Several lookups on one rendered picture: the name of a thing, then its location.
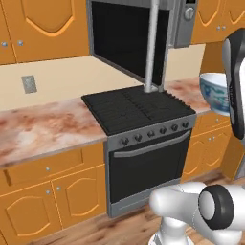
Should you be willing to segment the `black oven door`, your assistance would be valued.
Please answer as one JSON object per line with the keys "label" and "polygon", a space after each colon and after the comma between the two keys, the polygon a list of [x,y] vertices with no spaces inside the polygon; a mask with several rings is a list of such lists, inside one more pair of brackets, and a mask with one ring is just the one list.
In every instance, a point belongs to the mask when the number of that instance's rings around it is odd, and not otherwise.
{"label": "black oven door", "polygon": [[[191,130],[185,130],[149,142],[125,147],[124,149],[121,149],[120,152],[155,145],[182,136],[188,131],[190,131],[191,134]],[[180,178],[186,160],[189,139],[190,135],[183,142],[178,144],[163,147],[134,157],[115,158],[115,151],[110,152],[110,202],[119,202],[133,194],[159,186],[167,181]]]}

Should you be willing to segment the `orange base cupboard door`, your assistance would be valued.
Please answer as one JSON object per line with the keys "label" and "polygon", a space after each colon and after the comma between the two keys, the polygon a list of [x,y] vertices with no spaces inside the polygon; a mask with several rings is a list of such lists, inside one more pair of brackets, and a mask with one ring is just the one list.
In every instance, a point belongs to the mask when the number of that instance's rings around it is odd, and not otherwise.
{"label": "orange base cupboard door", "polygon": [[215,140],[209,142],[209,146],[205,150],[202,160],[204,172],[220,167],[232,132],[228,126],[225,126],[212,131],[211,134]]}
{"label": "orange base cupboard door", "polygon": [[0,231],[9,245],[24,245],[60,229],[50,182],[0,196]]}
{"label": "orange base cupboard door", "polygon": [[190,138],[189,149],[181,177],[182,182],[186,182],[202,173],[202,160],[205,150],[209,146],[208,138],[211,136],[211,133],[205,133]]}
{"label": "orange base cupboard door", "polygon": [[63,228],[106,211],[104,165],[57,178],[52,186]]}

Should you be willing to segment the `black-windowed microwave door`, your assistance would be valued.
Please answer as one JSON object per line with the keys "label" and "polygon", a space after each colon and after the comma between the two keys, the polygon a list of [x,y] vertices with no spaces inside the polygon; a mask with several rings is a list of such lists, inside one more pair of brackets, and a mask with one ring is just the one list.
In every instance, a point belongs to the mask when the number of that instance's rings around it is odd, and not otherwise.
{"label": "black-windowed microwave door", "polygon": [[164,88],[171,0],[87,0],[91,55]]}

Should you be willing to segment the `white and blue bowl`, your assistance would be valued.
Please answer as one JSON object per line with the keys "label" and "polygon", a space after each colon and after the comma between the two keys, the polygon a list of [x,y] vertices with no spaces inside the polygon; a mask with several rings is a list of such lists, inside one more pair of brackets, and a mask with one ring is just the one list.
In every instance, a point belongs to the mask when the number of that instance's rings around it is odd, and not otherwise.
{"label": "white and blue bowl", "polygon": [[217,114],[230,116],[226,75],[204,73],[199,76],[199,87],[210,109]]}

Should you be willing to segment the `grey microwave oven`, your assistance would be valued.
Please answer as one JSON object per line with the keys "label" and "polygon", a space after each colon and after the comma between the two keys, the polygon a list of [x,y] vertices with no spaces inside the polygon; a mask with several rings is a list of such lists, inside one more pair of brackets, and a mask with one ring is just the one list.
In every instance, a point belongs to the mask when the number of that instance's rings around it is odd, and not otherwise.
{"label": "grey microwave oven", "polygon": [[[190,45],[198,0],[160,0],[157,37],[169,47]],[[88,0],[94,52],[120,44],[147,45],[151,0]]]}

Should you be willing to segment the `black hob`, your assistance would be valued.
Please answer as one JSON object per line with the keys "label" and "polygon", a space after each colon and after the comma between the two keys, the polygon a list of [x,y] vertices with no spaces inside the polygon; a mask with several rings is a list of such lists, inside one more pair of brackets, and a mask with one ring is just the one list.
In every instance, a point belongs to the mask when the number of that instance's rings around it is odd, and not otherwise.
{"label": "black hob", "polygon": [[81,99],[107,136],[196,114],[166,90],[145,93],[142,85],[85,95]]}

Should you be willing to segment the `orange drawer front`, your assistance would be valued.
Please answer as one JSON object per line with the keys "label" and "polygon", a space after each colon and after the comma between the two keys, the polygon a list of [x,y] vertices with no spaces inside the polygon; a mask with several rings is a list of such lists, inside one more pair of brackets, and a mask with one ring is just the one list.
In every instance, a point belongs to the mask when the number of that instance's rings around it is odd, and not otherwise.
{"label": "orange drawer front", "polygon": [[199,135],[212,131],[214,129],[227,126],[230,124],[230,118],[216,114],[214,112],[207,112],[205,114],[198,114],[195,122],[195,126],[192,129],[192,135]]}
{"label": "orange drawer front", "polygon": [[82,167],[83,164],[82,150],[79,148],[7,167],[0,170],[0,189],[51,178]]}

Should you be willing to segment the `grey wall socket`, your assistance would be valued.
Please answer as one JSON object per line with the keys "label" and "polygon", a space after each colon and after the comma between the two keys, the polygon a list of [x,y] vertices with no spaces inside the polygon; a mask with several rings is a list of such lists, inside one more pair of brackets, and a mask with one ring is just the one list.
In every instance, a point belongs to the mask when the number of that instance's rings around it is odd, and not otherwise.
{"label": "grey wall socket", "polygon": [[22,77],[22,83],[26,94],[37,92],[34,75]]}

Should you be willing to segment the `orange wall cupboard door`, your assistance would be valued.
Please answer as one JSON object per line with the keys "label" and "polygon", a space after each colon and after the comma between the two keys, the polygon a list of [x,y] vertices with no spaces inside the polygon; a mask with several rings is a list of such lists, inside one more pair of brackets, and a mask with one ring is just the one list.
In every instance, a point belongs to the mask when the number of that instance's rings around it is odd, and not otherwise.
{"label": "orange wall cupboard door", "polygon": [[1,0],[16,62],[87,56],[86,0]]}
{"label": "orange wall cupboard door", "polygon": [[[3,47],[2,42],[7,42],[8,47]],[[16,62],[11,37],[4,14],[3,6],[0,0],[0,65],[13,64]]]}
{"label": "orange wall cupboard door", "polygon": [[225,0],[198,0],[191,43],[202,44],[221,40],[221,18]]}
{"label": "orange wall cupboard door", "polygon": [[225,1],[222,26],[226,26],[226,30],[222,30],[225,36],[240,28],[245,28],[245,0]]}

